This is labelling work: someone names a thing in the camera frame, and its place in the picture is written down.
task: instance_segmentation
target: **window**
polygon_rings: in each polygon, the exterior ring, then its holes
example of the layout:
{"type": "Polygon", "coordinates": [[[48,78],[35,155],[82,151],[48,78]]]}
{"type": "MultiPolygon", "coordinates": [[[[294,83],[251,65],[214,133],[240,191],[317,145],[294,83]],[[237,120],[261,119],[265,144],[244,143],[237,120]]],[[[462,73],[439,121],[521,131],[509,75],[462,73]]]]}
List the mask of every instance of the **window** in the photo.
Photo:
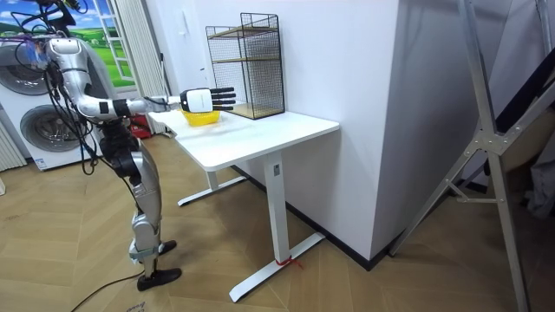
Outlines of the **window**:
{"type": "MultiPolygon", "coordinates": [[[[134,78],[129,67],[130,61],[118,31],[118,18],[113,14],[109,0],[81,0],[82,11],[86,8],[85,1],[88,5],[86,13],[69,11],[76,21],[76,26],[69,26],[69,32],[72,36],[86,41],[100,56],[108,67],[110,79],[116,89],[121,91],[135,89],[134,78]]],[[[10,15],[13,11],[36,14],[38,5],[27,1],[0,2],[0,36],[13,36],[21,31],[10,15]]],[[[42,22],[30,23],[26,28],[34,27],[36,24],[42,24],[42,22]]]]}

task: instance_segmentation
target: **wire rack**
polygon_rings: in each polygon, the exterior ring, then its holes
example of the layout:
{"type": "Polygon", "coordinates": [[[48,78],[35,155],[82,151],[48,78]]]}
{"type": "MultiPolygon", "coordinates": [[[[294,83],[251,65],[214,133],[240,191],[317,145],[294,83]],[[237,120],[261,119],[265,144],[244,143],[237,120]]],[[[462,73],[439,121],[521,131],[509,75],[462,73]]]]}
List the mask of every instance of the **wire rack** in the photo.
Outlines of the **wire rack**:
{"type": "Polygon", "coordinates": [[[285,111],[278,16],[242,13],[241,26],[206,27],[217,88],[235,87],[232,113],[260,119],[285,111]]]}

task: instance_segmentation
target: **washing machine door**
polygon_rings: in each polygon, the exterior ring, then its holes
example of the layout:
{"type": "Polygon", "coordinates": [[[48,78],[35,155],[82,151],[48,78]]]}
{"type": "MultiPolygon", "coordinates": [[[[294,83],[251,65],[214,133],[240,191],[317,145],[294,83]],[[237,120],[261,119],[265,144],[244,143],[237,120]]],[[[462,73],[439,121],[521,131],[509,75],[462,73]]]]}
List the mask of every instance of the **washing machine door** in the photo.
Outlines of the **washing machine door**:
{"type": "Polygon", "coordinates": [[[46,94],[42,73],[32,70],[25,55],[25,46],[3,45],[0,47],[0,83],[11,91],[25,95],[46,94]]]}
{"type": "Polygon", "coordinates": [[[22,136],[33,146],[43,151],[62,153],[79,146],[79,140],[66,126],[73,125],[69,114],[72,114],[75,120],[77,114],[67,109],[57,109],[62,112],[63,117],[52,105],[42,105],[29,110],[21,119],[20,129],[22,136]]]}

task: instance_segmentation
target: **washing machine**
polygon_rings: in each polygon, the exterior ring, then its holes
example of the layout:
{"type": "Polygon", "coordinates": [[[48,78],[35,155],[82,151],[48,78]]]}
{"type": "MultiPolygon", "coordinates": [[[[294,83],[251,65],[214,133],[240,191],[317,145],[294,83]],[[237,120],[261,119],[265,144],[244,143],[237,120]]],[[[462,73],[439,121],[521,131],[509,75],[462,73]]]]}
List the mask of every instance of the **washing machine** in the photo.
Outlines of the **washing machine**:
{"type": "MultiPolygon", "coordinates": [[[[0,46],[0,101],[17,134],[41,170],[81,161],[79,140],[66,127],[69,118],[56,112],[42,74],[29,69],[29,64],[21,65],[15,58],[16,51],[25,64],[23,46],[19,49],[14,44],[0,46]]],[[[76,116],[72,110],[64,109],[64,113],[76,116]]],[[[87,129],[83,126],[82,131],[86,133],[87,129]]],[[[86,141],[90,146],[98,146],[97,132],[88,134],[86,141]]]]}

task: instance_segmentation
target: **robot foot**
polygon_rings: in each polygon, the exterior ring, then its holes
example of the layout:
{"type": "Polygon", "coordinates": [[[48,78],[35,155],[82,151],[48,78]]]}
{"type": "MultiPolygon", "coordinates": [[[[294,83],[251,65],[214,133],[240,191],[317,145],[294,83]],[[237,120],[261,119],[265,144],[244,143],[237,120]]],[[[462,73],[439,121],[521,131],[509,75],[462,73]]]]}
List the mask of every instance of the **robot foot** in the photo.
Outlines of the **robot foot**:
{"type": "Polygon", "coordinates": [[[172,251],[177,246],[177,242],[174,240],[167,241],[164,243],[164,248],[160,252],[160,256],[167,254],[168,252],[172,251]]]}
{"type": "Polygon", "coordinates": [[[145,291],[151,289],[152,287],[165,285],[171,283],[176,279],[180,278],[181,269],[170,269],[170,270],[156,270],[150,278],[145,278],[145,276],[139,277],[137,281],[137,289],[139,291],[145,291]]]}

